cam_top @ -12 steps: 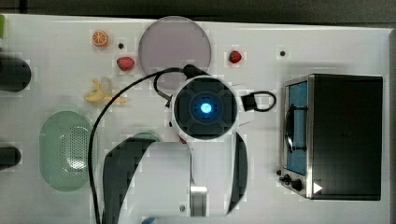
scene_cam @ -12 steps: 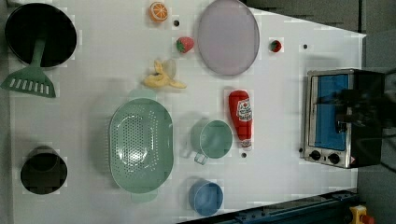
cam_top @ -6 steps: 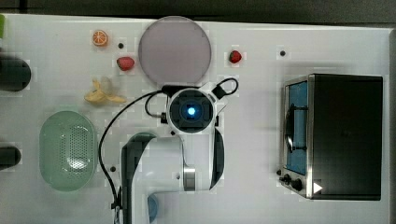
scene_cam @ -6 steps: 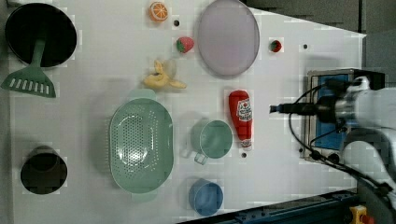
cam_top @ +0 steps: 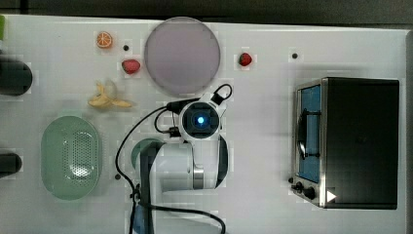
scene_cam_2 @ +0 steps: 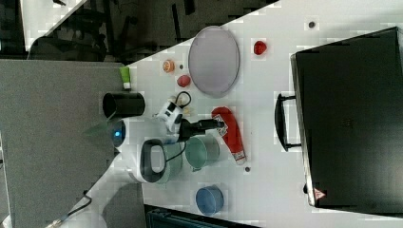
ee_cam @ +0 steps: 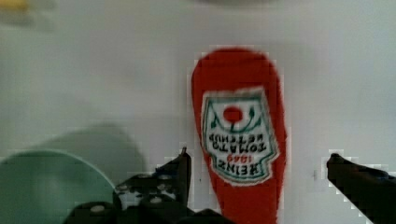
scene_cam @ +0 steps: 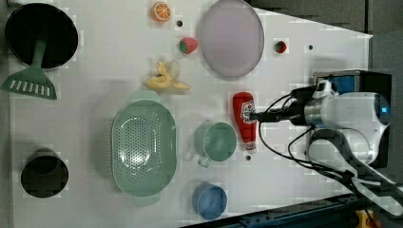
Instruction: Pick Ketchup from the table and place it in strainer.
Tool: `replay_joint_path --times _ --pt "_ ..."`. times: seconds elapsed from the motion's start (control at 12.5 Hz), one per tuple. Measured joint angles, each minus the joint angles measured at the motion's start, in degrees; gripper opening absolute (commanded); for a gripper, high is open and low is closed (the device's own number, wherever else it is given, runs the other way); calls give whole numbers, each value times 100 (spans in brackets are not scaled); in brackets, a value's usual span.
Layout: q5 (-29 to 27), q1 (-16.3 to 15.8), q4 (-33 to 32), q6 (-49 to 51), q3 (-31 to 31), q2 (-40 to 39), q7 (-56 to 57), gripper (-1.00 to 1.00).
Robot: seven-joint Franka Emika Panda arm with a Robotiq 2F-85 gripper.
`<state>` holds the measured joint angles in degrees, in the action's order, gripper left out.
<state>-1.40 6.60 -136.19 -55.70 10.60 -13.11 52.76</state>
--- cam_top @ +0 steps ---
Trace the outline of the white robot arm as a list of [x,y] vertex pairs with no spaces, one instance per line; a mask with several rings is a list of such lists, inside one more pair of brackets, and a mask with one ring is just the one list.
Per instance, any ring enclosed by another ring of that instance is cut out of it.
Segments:
[[199,98],[170,102],[166,110],[178,115],[175,137],[180,142],[150,141],[139,156],[140,199],[133,218],[137,234],[212,234],[203,223],[173,215],[204,215],[217,221],[219,234],[226,234],[225,222],[214,214],[164,205],[171,191],[215,189],[228,173],[229,152],[221,135],[225,98],[205,94]]

